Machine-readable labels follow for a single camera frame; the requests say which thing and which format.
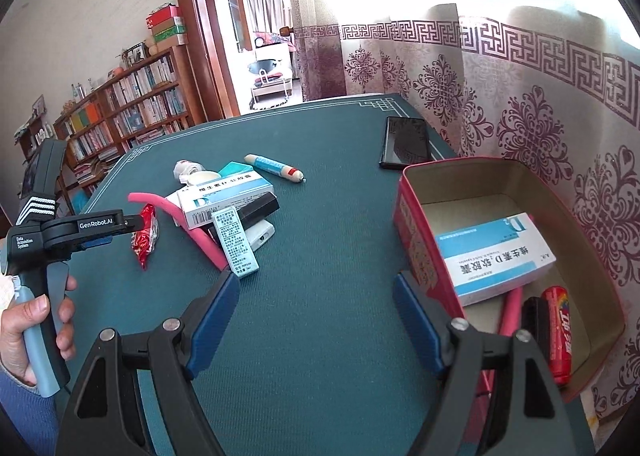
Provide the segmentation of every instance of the blue gripper pad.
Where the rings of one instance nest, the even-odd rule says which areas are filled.
[[[453,346],[446,329],[450,319],[440,303],[425,295],[417,296],[416,291],[419,292],[420,287],[411,273],[402,271],[396,276],[393,298],[404,328],[420,363],[436,378],[441,378],[453,363]]]
[[[100,245],[108,245],[113,240],[113,236],[106,236],[104,238],[98,238],[97,240],[89,240],[82,243],[83,249],[90,249],[91,247],[99,247]]]
[[[190,378],[195,378],[211,364],[226,326],[238,304],[240,297],[238,276],[229,271],[223,275],[226,280],[191,335],[190,357],[184,366]]]

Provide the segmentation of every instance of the patterned curtain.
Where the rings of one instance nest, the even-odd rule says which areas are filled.
[[[445,1],[292,0],[303,93],[400,93],[461,155],[520,160],[557,192],[625,311],[588,390],[605,418],[640,378],[640,50],[562,0]]]

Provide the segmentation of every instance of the bookshelf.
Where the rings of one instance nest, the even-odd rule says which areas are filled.
[[[33,158],[33,154],[36,152],[42,141],[46,137],[53,136],[53,129],[48,124],[44,123],[42,118],[47,112],[45,109],[40,115],[32,115],[28,122],[25,123],[22,132],[15,138],[15,143],[20,145],[20,149],[24,154],[24,165]],[[56,181],[56,199],[60,201],[60,198],[64,199],[67,207],[71,208],[71,199],[69,198],[68,188],[62,181],[62,177]]]
[[[184,45],[133,65],[91,92],[54,123],[67,141],[63,183],[87,196],[132,147],[205,121]]]

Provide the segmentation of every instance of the green tablecloth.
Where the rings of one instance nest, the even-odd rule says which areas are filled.
[[[417,116],[401,97],[383,95],[207,123],[132,150],[87,206],[136,213],[141,206],[127,194],[174,192],[172,169],[181,159],[215,171],[255,153],[305,173],[300,184],[264,175],[281,206],[269,217],[275,235],[256,252],[260,270],[241,280],[212,365],[194,381],[228,456],[402,455],[424,420],[435,385],[391,299],[394,275],[408,267],[391,220],[399,172],[378,167],[386,117],[396,114]],[[452,156],[436,133],[430,139],[435,157]],[[80,281],[74,378],[102,328],[152,329],[216,279],[191,239],[158,214],[146,272],[129,237],[73,257]],[[141,376],[156,450],[172,454],[150,377]]]

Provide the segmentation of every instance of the smartphone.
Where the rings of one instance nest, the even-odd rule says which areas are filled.
[[[404,169],[414,163],[430,162],[429,135],[424,119],[387,117],[380,167]]]

